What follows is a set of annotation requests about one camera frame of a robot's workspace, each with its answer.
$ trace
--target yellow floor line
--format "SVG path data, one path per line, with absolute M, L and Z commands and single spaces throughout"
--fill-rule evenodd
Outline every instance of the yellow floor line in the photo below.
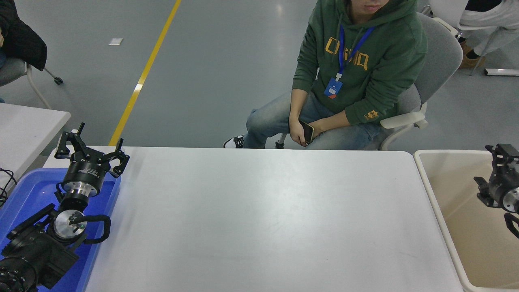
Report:
M 171 10 L 171 13 L 169 14 L 168 21 L 166 21 L 166 24 L 164 24 L 164 27 L 162 28 L 162 32 L 160 33 L 159 39 L 157 40 L 157 43 L 155 44 L 155 48 L 153 48 L 152 54 L 150 55 L 148 59 L 148 63 L 146 63 L 146 66 L 144 67 L 144 70 L 142 71 L 141 78 L 139 78 L 139 82 L 135 86 L 135 89 L 133 90 L 133 94 L 131 95 L 130 101 L 126 105 L 126 109 L 122 114 L 121 119 L 119 120 L 119 124 L 117 124 L 117 127 L 115 128 L 114 134 L 112 135 L 112 138 L 110 139 L 110 143 L 108 146 L 115 146 L 117 144 L 117 141 L 121 137 L 122 130 L 124 129 L 126 122 L 128 121 L 128 117 L 130 116 L 131 111 L 133 110 L 133 106 L 135 105 L 135 102 L 137 101 L 137 98 L 139 97 L 139 94 L 141 93 L 142 86 L 144 85 L 144 82 L 146 81 L 146 78 L 148 77 L 148 73 L 150 69 L 152 68 L 153 62 L 155 62 L 155 58 L 157 57 L 157 53 L 160 50 L 160 46 L 162 45 L 162 42 L 164 41 L 164 38 L 166 37 L 166 34 L 168 33 L 169 26 L 171 25 L 171 22 L 173 21 L 173 17 L 175 17 L 176 11 L 178 10 L 180 6 L 180 2 L 182 0 L 176 0 L 175 6 L 173 6 L 173 9 Z

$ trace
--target blue tray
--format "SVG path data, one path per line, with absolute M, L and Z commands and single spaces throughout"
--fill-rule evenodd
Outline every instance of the blue tray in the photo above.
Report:
M 6 235 L 25 219 L 34 215 L 48 204 L 59 203 L 54 195 L 56 184 L 63 181 L 67 169 L 63 168 L 39 168 L 28 172 L 23 176 L 13 190 L 11 196 L 0 209 L 0 250 L 9 240 Z M 120 179 L 106 174 L 103 187 L 98 196 L 90 199 L 85 215 L 108 215 L 114 209 L 115 201 L 119 193 Z M 102 222 L 88 223 L 87 238 L 98 238 L 103 234 Z M 51 290 L 39 286 L 38 290 L 56 292 L 83 292 L 87 287 L 88 278 L 92 271 L 95 257 L 99 250 L 99 244 L 81 244 L 75 253 L 79 260 L 65 274 Z

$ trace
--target beige bin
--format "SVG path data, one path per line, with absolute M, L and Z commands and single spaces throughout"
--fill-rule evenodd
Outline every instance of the beige bin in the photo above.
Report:
M 519 292 L 519 239 L 503 209 L 476 197 L 473 177 L 488 180 L 492 154 L 420 150 L 414 158 L 464 290 Z

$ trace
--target robotic arm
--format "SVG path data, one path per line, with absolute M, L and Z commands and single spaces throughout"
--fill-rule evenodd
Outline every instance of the robotic arm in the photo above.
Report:
M 55 158 L 71 163 L 56 186 L 57 210 L 49 204 L 7 235 L 11 242 L 2 250 L 0 292 L 36 292 L 39 285 L 52 289 L 79 259 L 74 253 L 77 247 L 103 242 L 110 235 L 110 217 L 83 212 L 90 198 L 99 194 L 105 174 L 119 177 L 130 156 L 121 150 L 122 139 L 108 154 L 86 147 L 80 138 L 84 125 L 81 123 L 77 133 L 63 132 L 58 142 Z M 72 155 L 67 142 L 74 147 Z M 120 164 L 112 168 L 110 161 L 115 159 Z M 99 221 L 104 223 L 103 235 L 87 239 L 87 223 Z
M 505 210 L 507 228 L 519 238 L 519 231 L 513 224 L 519 224 L 519 218 L 511 214 L 519 213 L 519 152 L 508 144 L 485 148 L 492 153 L 493 170 L 488 182 L 482 177 L 474 177 L 480 191 L 477 197 L 487 207 Z

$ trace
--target office chair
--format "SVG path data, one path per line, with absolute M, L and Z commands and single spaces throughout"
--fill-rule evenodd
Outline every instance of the office chair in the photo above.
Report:
M 490 35 L 483 52 L 481 53 L 481 58 L 477 62 L 476 66 L 470 72 L 470 76 L 474 74 L 477 66 L 479 66 L 481 60 L 487 53 L 488 46 L 492 43 L 494 36 L 499 30 L 502 30 L 502 27 L 496 26 L 469 26 L 460 24 L 459 21 L 461 19 L 461 15 L 465 11 L 465 7 L 469 0 L 429 0 L 429 5 L 424 6 L 422 13 L 430 14 L 432 13 L 435 17 L 441 18 L 446 23 L 450 24 L 454 28 L 461 31 L 470 31 L 470 30 L 483 30 L 495 28 L 494 32 Z M 519 70 L 510 70 L 510 69 L 485 69 L 485 75 L 499 75 L 499 76 L 519 76 Z
M 50 74 L 54 78 L 54 82 L 58 85 L 63 83 L 63 80 L 59 77 L 55 77 L 49 70 L 45 69 L 47 73 Z M 32 66 L 29 63 L 25 63 L 23 60 L 18 58 L 7 58 L 5 64 L 0 68 L 0 86 L 4 86 L 9 84 L 16 79 L 27 75 L 27 79 L 29 80 L 29 84 L 33 88 L 36 95 L 38 95 L 39 99 L 45 105 L 46 108 L 52 109 L 47 102 L 47 100 L 43 97 L 41 92 L 39 92 L 38 88 L 33 81 L 32 76 Z
M 429 44 L 424 67 L 418 74 L 414 84 L 399 96 L 399 112 L 397 116 L 380 121 L 383 131 L 364 150 L 388 150 L 388 146 L 396 138 L 414 127 L 427 127 L 425 112 L 427 101 L 456 72 L 463 52 L 456 38 L 445 28 L 426 15 L 418 14 L 427 35 Z M 286 134 L 276 141 L 276 148 L 283 149 Z

